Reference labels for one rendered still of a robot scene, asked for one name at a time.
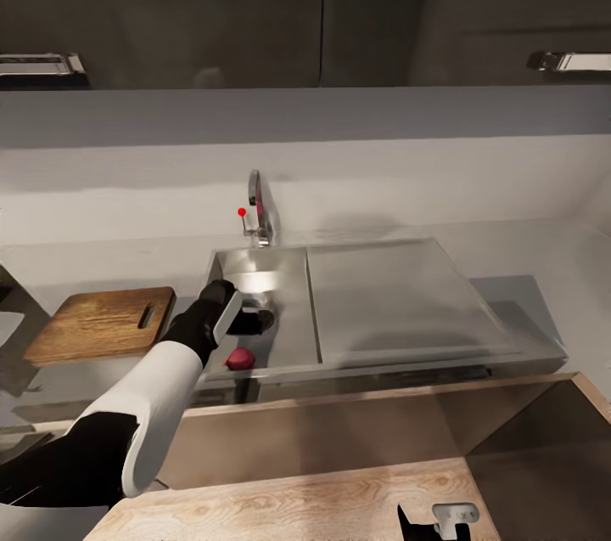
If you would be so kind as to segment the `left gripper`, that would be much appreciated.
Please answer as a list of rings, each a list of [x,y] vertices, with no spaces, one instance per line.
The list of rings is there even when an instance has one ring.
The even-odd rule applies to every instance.
[[[264,324],[262,320],[259,320],[259,315],[257,313],[244,313],[241,308],[239,310],[241,310],[241,317],[233,327],[230,325],[227,335],[262,335]]]

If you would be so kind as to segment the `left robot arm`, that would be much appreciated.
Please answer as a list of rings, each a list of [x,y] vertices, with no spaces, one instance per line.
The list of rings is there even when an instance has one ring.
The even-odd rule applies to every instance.
[[[203,368],[225,335],[262,335],[262,294],[217,280],[67,434],[0,465],[0,541],[83,541],[165,462]]]

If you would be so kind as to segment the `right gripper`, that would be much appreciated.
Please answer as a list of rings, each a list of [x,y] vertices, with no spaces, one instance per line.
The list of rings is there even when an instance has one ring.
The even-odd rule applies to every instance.
[[[411,524],[400,506],[397,507],[397,511],[404,541],[445,541],[440,534],[434,530],[434,524]],[[457,532],[456,541],[471,541],[470,530],[466,523],[458,523],[455,528]]]

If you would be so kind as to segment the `vidalia onion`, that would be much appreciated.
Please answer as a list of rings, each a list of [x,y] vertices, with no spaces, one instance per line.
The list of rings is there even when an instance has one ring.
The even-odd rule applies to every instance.
[[[221,362],[222,365],[227,365],[230,370],[249,370],[253,367],[256,359],[249,349],[240,347],[233,350],[229,359],[226,362]]]

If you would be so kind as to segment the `cutting board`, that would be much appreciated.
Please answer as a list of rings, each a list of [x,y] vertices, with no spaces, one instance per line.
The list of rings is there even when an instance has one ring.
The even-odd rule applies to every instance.
[[[25,351],[24,359],[44,363],[149,352],[160,341],[174,296],[170,286],[70,296]],[[142,329],[154,306],[150,325]]]

